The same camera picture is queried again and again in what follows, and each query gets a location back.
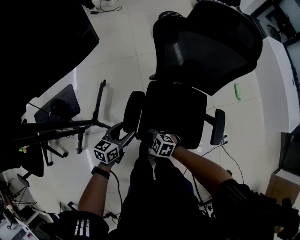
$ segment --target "person's right arm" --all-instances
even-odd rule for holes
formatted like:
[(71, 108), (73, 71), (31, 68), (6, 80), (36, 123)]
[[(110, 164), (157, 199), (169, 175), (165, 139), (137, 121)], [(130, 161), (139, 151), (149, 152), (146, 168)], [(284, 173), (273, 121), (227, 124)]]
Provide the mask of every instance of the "person's right arm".
[(232, 179), (230, 174), (218, 164), (181, 146), (175, 148), (173, 157), (181, 162), (211, 195), (220, 183)]

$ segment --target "tiled floor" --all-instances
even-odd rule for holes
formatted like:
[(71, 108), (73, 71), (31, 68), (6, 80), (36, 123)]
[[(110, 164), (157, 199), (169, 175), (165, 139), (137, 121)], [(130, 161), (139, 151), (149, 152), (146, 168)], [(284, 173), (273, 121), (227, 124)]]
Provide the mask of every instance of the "tiled floor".
[[(106, 79), (107, 86), (103, 92), (98, 119), (109, 125), (121, 122), (130, 93), (135, 90), (146, 91), (150, 82), (148, 78), (155, 73), (152, 27), (158, 15), (170, 9), (187, 16), (194, 3), (190, 0), (119, 0), (113, 8), (122, 6), (121, 11), (91, 16), (91, 22), (100, 38), (99, 45), (77, 68), (31, 103), (42, 106), (68, 84), (72, 84), (81, 108), (81, 113), (74, 119), (88, 120), (94, 111), (100, 83)], [(240, 84), (241, 101), (235, 97), (234, 83)], [(245, 183), (253, 190), (264, 192), (271, 172), (278, 165), (280, 135), (265, 132), (255, 72), (231, 82), (214, 96), (208, 96), (207, 113), (214, 115), (216, 108), (226, 113), (225, 130), (229, 144), (225, 149), (239, 163)], [(34, 107), (28, 106), (28, 122), (34, 122), (36, 111)], [(98, 164), (91, 148), (105, 134), (104, 131), (99, 127), (89, 129), (84, 139), (85, 150), (80, 155), (76, 153), (77, 136), (50, 143), (59, 152), (68, 151), (69, 156), (61, 159), (49, 154), (54, 165), (45, 166), (44, 177), (29, 177), (29, 191), (41, 209), (58, 212), (59, 202), (79, 202), (91, 178), (90, 172)], [(193, 152), (202, 155), (212, 149), (209, 144), (211, 131), (211, 125), (205, 123), (201, 144)], [(121, 163), (112, 169), (120, 180), (123, 199), (127, 195), (129, 176), (138, 156), (138, 141), (133, 140), (125, 152)], [(237, 165), (222, 148), (215, 149), (206, 157), (230, 169), (233, 177), (241, 182)], [(185, 171), (183, 165), (175, 159), (172, 161), (182, 172)], [(6, 171), (5, 174), (16, 178), (18, 172), (26, 171), (16, 169)], [(185, 176), (193, 182), (189, 171)], [(210, 197), (208, 192), (198, 185), (202, 198), (207, 200)], [(107, 192), (106, 209), (119, 213), (120, 200), (113, 176), (109, 180)], [(116, 227), (111, 220), (108, 223), (111, 229)]]

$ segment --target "forearm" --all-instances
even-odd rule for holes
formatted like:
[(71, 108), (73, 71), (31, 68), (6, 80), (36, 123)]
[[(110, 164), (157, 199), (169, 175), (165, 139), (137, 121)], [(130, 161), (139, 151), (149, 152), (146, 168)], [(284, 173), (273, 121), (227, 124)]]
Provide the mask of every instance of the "forearm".
[[(99, 168), (109, 172), (110, 168), (99, 165)], [(79, 201), (78, 210), (95, 213), (103, 217), (108, 179), (95, 173), (90, 179)]]
[(188, 168), (210, 194), (215, 192), (221, 182), (232, 178), (230, 174), (218, 164), (194, 154), (183, 147), (177, 147), (174, 150), (173, 156)]

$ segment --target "chair seat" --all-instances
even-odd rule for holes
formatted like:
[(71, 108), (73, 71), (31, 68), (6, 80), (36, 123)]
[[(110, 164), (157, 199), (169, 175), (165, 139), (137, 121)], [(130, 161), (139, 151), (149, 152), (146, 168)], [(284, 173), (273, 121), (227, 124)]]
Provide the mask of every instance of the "chair seat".
[(151, 81), (139, 132), (149, 129), (171, 131), (187, 149), (196, 149), (201, 140), (207, 96), (197, 89), (172, 82)]

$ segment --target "black sleeve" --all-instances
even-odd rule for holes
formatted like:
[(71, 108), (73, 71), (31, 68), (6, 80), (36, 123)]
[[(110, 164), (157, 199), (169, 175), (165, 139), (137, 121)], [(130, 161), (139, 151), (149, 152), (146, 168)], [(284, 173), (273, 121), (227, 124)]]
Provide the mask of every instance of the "black sleeve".
[(274, 238), (274, 226), (262, 210), (263, 197), (235, 180), (226, 180), (217, 187), (213, 210), (218, 227), (226, 237), (241, 240)]
[(109, 227), (99, 216), (85, 211), (65, 211), (60, 214), (57, 233), (61, 239), (93, 240), (106, 239)]

